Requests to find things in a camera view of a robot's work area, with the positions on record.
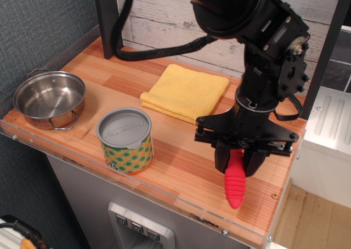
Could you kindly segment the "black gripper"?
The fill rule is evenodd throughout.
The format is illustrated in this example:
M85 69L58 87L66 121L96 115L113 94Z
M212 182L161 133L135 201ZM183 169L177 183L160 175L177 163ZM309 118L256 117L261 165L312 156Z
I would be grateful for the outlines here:
M299 136L269 119L271 113L279 121L292 121L299 113L282 116L275 106L252 108L250 101L236 100L233 108L223 114L197 118L195 140L215 148L215 168L225 173L232 150L244 151L245 177L253 176L270 154L290 156L292 144Z

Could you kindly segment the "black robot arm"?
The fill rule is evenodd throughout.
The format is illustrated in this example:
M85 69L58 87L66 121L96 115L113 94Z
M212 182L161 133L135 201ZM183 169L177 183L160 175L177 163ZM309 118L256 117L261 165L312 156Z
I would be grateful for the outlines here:
M195 18L215 39L236 39L245 46L245 73L227 112L199 117L197 141L215 148L215 167L224 172L230 152L244 152L245 176L255 174L271 154L289 156L298 134L269 119L279 103L308 81L304 61L308 26L282 0L191 0Z

